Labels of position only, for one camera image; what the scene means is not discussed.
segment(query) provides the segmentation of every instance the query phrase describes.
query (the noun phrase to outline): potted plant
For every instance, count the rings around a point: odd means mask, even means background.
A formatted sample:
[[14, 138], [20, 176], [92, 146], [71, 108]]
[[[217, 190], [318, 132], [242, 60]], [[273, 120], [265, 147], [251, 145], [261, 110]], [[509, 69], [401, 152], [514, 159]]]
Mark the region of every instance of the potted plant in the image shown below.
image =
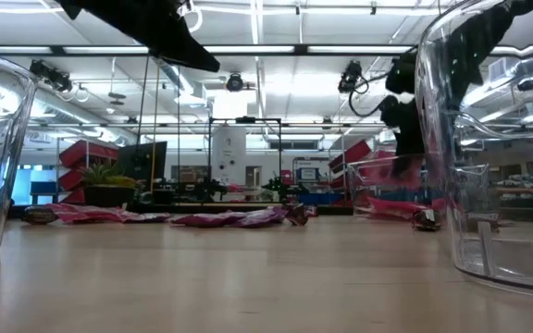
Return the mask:
[[116, 166], [95, 164], [82, 170], [85, 203], [98, 207], [122, 207], [130, 204], [135, 194], [135, 179], [122, 176]]

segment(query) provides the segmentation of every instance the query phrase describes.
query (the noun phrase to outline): white cylindrical tank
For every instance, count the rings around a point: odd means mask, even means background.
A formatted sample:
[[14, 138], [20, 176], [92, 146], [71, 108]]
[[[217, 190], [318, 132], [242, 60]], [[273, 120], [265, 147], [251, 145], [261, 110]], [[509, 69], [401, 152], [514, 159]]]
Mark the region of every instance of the white cylindrical tank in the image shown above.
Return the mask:
[[244, 185], [246, 182], [246, 129], [223, 125], [213, 134], [211, 173], [214, 179]]

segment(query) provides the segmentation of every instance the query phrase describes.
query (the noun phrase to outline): wooden floor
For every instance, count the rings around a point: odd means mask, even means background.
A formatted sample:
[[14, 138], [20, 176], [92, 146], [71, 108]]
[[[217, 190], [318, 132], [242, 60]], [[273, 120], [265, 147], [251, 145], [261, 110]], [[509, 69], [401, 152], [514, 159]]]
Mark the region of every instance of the wooden floor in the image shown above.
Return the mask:
[[0, 332], [533, 332], [533, 297], [466, 281], [447, 232], [10, 223]]

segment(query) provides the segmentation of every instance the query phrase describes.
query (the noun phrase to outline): monitor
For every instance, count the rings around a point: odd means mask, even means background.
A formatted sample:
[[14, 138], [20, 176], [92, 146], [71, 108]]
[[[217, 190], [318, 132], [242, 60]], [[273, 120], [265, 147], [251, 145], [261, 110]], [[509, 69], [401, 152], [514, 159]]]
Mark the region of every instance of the monitor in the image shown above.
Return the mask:
[[124, 175], [136, 180], [147, 180], [146, 188], [148, 189], [152, 174], [154, 150], [154, 179], [162, 179], [166, 165], [167, 142], [131, 145], [118, 150], [117, 163], [120, 169], [123, 170]]

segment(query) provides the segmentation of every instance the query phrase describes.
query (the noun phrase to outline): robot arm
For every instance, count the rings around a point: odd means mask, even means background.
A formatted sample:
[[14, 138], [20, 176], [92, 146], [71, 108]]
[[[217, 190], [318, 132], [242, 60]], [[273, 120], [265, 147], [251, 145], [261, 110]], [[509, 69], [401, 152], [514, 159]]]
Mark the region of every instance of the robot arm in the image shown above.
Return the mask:
[[[470, 83], [482, 84], [479, 66], [489, 56], [511, 27], [514, 17], [533, 10], [533, 0], [505, 0], [460, 25], [447, 41], [446, 63], [451, 68], [450, 105], [459, 105]], [[386, 89], [393, 93], [415, 93], [416, 53], [407, 53], [393, 61], [386, 79]], [[424, 154], [425, 145], [416, 104], [399, 103], [395, 96], [386, 97], [378, 106], [381, 120], [398, 128], [396, 155]], [[412, 165], [406, 156], [395, 161], [392, 175], [402, 174]]]

